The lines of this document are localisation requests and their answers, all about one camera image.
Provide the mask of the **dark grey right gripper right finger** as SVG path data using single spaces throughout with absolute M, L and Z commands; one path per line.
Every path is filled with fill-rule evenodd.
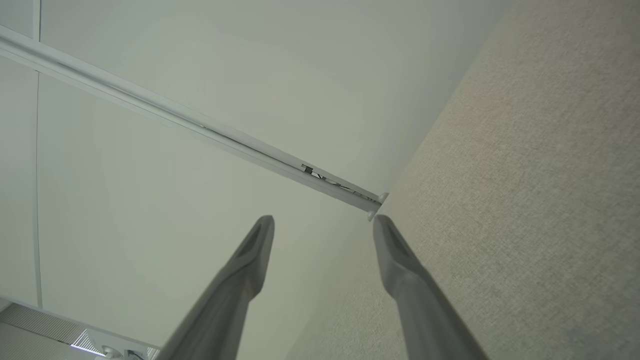
M 409 360 L 489 360 L 387 215 L 373 223 L 384 289 L 397 305 Z

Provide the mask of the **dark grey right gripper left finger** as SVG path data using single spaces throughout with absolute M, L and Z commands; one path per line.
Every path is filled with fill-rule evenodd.
M 156 360 L 236 360 L 249 303 L 265 284 L 275 220 L 261 216 Z

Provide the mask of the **white ceiling air vent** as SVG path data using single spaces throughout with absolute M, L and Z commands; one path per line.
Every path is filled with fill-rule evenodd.
M 0 360 L 157 360 L 159 353 L 17 303 L 0 306 Z

